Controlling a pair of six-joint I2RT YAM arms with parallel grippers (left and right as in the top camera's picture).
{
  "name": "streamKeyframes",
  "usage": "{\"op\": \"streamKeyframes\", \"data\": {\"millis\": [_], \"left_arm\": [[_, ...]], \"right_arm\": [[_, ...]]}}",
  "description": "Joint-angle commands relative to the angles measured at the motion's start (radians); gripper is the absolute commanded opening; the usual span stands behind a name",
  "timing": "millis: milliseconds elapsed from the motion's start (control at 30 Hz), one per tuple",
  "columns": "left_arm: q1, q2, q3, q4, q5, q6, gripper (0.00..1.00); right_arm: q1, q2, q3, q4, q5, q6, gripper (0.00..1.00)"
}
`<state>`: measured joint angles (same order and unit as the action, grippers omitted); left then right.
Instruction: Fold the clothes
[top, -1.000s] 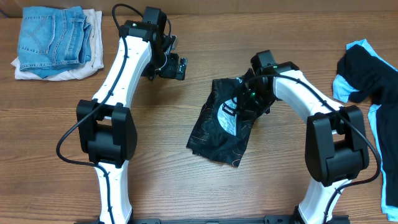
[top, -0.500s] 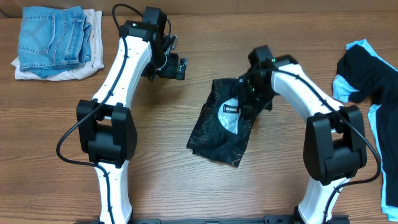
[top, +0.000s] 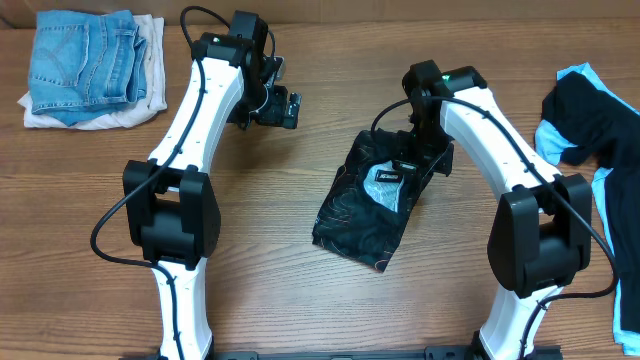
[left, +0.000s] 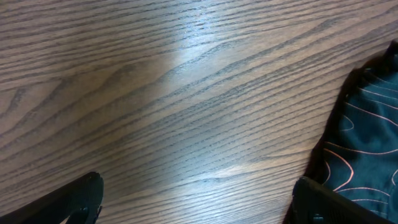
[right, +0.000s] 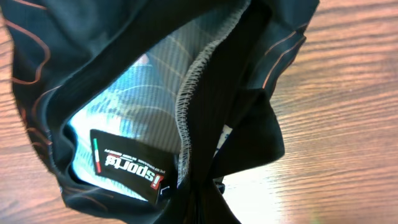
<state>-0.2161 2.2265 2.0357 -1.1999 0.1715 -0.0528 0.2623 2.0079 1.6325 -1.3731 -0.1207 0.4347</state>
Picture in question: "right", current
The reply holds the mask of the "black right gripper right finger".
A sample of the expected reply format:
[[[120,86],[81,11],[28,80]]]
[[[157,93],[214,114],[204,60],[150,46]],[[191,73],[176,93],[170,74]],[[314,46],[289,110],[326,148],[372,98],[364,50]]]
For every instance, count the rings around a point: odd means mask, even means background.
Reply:
[[[200,192],[200,223],[240,224],[212,179],[203,185]]]

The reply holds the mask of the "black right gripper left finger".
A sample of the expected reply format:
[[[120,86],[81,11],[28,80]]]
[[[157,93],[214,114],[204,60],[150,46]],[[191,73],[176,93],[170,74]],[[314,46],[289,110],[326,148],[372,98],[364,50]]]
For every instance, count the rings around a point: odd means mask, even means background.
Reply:
[[[197,193],[190,180],[184,180],[163,209],[158,224],[199,224]]]

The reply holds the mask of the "black printed cycling jersey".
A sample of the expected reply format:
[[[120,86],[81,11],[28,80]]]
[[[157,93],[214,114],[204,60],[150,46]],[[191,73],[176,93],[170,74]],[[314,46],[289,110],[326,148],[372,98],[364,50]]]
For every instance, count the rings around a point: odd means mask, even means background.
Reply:
[[[309,0],[1,2],[12,91],[66,206],[158,223],[184,180],[284,155],[270,104],[318,6]]]

